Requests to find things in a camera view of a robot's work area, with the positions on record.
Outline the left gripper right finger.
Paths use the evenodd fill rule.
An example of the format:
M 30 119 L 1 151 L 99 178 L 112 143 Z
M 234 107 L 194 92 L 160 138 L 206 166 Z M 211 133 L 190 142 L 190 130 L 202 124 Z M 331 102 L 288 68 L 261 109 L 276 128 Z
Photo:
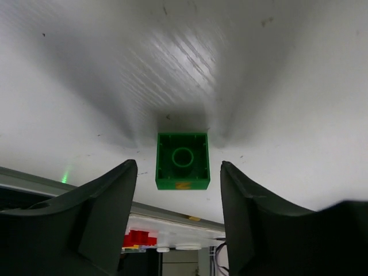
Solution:
M 366 202 L 312 211 L 227 161 L 220 184 L 230 275 L 367 274 Z

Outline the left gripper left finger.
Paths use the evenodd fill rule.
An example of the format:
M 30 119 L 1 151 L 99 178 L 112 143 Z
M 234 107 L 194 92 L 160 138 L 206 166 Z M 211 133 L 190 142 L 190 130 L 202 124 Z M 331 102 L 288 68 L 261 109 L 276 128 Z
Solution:
M 130 159 L 26 209 L 1 212 L 2 275 L 115 275 L 136 187 Z

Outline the green lego table edge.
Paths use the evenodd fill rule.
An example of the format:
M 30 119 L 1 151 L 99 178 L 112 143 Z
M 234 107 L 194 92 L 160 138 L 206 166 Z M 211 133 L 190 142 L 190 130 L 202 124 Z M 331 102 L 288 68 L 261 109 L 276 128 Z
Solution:
M 206 190 L 210 183 L 206 133 L 158 133 L 155 182 L 159 190 Z

